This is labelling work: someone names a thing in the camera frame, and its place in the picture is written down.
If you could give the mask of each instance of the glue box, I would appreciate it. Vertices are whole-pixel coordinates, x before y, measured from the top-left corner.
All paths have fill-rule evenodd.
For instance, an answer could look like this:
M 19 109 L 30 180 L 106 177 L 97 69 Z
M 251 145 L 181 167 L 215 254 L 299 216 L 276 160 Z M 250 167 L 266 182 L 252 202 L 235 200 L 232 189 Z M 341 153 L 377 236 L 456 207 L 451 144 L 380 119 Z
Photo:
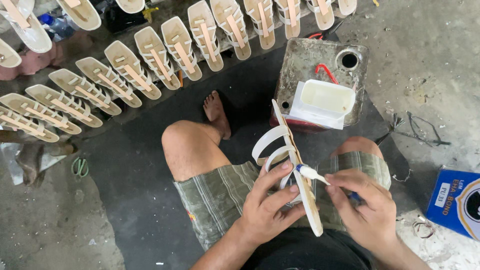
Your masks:
M 480 174 L 440 170 L 426 217 L 480 241 Z

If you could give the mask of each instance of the green plaid shorts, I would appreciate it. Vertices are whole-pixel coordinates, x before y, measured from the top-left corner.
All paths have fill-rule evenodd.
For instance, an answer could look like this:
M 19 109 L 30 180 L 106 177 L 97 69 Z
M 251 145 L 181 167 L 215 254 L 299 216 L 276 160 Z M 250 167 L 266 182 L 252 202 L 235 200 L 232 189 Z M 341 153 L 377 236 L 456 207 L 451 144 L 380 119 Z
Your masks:
M 376 155 L 349 152 L 324 160 L 315 167 L 320 175 L 354 168 L 366 173 L 384 188 L 390 188 L 388 166 Z M 204 250 L 220 240 L 242 215 L 245 198 L 258 174 L 258 169 L 248 161 L 242 165 L 223 166 L 186 181 L 174 182 Z M 340 215 L 324 187 L 324 183 L 312 180 L 312 189 L 317 205 L 320 206 L 320 220 L 325 229 L 345 231 Z M 303 217 L 293 226 L 309 226 L 309 223 Z

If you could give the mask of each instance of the sandal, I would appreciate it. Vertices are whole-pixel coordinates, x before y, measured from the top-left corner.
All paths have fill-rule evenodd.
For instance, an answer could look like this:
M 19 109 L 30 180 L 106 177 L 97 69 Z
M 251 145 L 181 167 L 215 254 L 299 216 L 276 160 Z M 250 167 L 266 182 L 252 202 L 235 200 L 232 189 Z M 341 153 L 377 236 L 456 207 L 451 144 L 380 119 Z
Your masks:
M 52 41 L 33 14 L 34 0 L 0 0 L 0 14 L 10 22 L 20 39 L 32 51 L 47 52 Z
M 100 15 L 89 0 L 57 0 L 72 21 L 81 29 L 91 31 L 100 27 Z
M 338 7 L 342 15 L 350 15 L 357 9 L 357 0 L 338 0 Z
M 115 0 L 126 13 L 138 13 L 145 7 L 145 0 Z
M 120 75 L 93 57 L 75 62 L 77 67 L 96 84 L 112 90 L 123 102 L 132 108 L 138 108 L 142 101 L 133 93 L 132 85 L 120 78 Z
M 121 113 L 120 107 L 111 102 L 110 93 L 97 89 L 85 77 L 80 77 L 64 68 L 50 73 L 48 77 L 71 95 L 89 100 L 93 105 L 110 115 Z
M 320 30 L 332 27 L 335 17 L 332 10 L 332 0 L 307 0 L 308 8 L 315 13 L 317 26 Z
M 5 41 L 0 39 L 0 66 L 16 67 L 22 63 L 22 58 Z
M 262 49 L 275 44 L 275 25 L 273 21 L 272 0 L 243 0 L 247 15 L 252 18 L 253 29 L 258 34 Z
M 82 132 L 82 129 L 70 122 L 65 114 L 51 110 L 38 101 L 31 100 L 20 94 L 7 94 L 0 98 L 0 102 L 23 116 L 44 120 L 66 133 L 76 135 Z
M 207 61 L 208 67 L 212 71 L 220 71 L 223 68 L 223 59 L 220 55 L 220 43 L 215 35 L 215 18 L 205 0 L 188 8 L 188 21 L 193 39 Z
M 210 0 L 213 16 L 220 28 L 225 31 L 239 60 L 245 60 L 252 54 L 248 42 L 245 22 L 240 6 L 235 0 Z
M 298 37 L 300 34 L 300 0 L 275 0 L 278 17 L 285 24 L 287 39 Z
M 140 55 L 148 64 L 150 70 L 157 75 L 168 89 L 177 90 L 180 88 L 180 80 L 175 75 L 173 64 L 168 59 L 167 50 L 153 28 L 151 26 L 145 27 L 135 33 L 133 37 Z
M 25 92 L 50 109 L 65 111 L 87 126 L 100 127 L 103 124 L 100 119 L 90 113 L 88 104 L 83 103 L 82 106 L 80 98 L 77 98 L 78 102 L 75 102 L 74 97 L 68 97 L 63 90 L 59 93 L 43 85 L 34 85 L 25 89 Z
M 140 65 L 140 60 L 125 44 L 114 41 L 105 49 L 105 55 L 113 68 L 147 98 L 159 99 L 162 96 L 148 70 Z
M 300 190 L 300 195 L 291 201 L 291 204 L 303 202 L 303 206 L 307 212 L 308 221 L 310 226 L 313 230 L 313 233 L 316 236 L 320 236 L 323 234 L 323 227 L 322 223 L 320 222 L 320 216 L 318 214 L 317 206 L 315 204 L 315 195 L 312 191 L 311 181 L 308 178 L 303 177 L 295 167 L 298 164 L 303 164 L 300 153 L 295 146 L 295 142 L 293 141 L 293 135 L 290 129 L 287 126 L 287 122 L 285 118 L 283 118 L 282 114 L 280 113 L 280 108 L 278 107 L 276 101 L 273 99 L 273 108 L 275 111 L 276 118 L 278 119 L 279 126 L 276 126 L 265 133 L 260 140 L 255 144 L 252 151 L 252 157 L 257 162 L 259 166 L 262 166 L 265 163 L 265 158 L 259 158 L 262 151 L 273 141 L 278 138 L 283 137 L 285 140 L 285 146 L 280 147 L 276 151 L 270 155 L 267 162 L 265 163 L 265 170 L 268 172 L 270 169 L 270 165 L 280 162 L 286 157 L 290 158 L 290 161 L 293 164 L 293 174 L 295 175 L 295 180 L 297 180 L 297 185 Z M 280 181 L 280 188 L 285 188 L 288 179 L 291 173 L 285 176 Z
M 13 112 L 5 107 L 0 106 L 0 125 L 18 128 L 25 133 L 35 136 L 40 140 L 54 143 L 58 142 L 60 137 L 48 129 L 45 129 L 45 124 L 42 121 L 34 123 L 32 119 L 23 117 L 22 115 Z
M 164 22 L 161 28 L 163 41 L 173 59 L 187 74 L 189 79 L 192 81 L 199 80 L 202 77 L 202 71 L 192 50 L 190 34 L 181 19 L 178 16 L 173 17 Z

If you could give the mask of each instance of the water bottle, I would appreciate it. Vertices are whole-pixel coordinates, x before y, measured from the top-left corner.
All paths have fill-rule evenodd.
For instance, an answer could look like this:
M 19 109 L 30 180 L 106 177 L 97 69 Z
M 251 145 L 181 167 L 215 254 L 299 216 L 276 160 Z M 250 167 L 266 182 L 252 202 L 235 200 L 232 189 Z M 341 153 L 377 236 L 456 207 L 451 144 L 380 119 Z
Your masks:
M 59 18 L 53 18 L 48 14 L 43 14 L 38 19 L 55 31 L 55 34 L 59 35 L 61 39 L 71 37 L 75 32 L 66 21 Z

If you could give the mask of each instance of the hand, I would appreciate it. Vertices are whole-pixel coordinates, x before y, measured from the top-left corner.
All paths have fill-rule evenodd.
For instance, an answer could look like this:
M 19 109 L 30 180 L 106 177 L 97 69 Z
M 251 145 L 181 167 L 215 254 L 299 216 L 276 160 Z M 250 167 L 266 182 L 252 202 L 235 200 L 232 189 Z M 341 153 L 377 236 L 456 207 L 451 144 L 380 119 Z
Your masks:
M 400 243 L 395 233 L 396 205 L 388 190 L 357 169 L 325 175 L 326 190 L 350 236 L 374 255 Z M 366 204 L 353 208 L 340 189 L 357 192 Z
M 252 245 L 259 246 L 273 239 L 288 228 L 300 217 L 305 215 L 303 204 L 297 204 L 288 211 L 280 211 L 286 203 L 298 196 L 299 188 L 296 185 L 286 187 L 273 195 L 267 191 L 281 178 L 291 173 L 292 163 L 286 162 L 276 166 L 268 173 L 262 167 L 258 179 L 247 195 L 243 205 L 243 215 L 235 223 L 242 234 L 242 238 Z

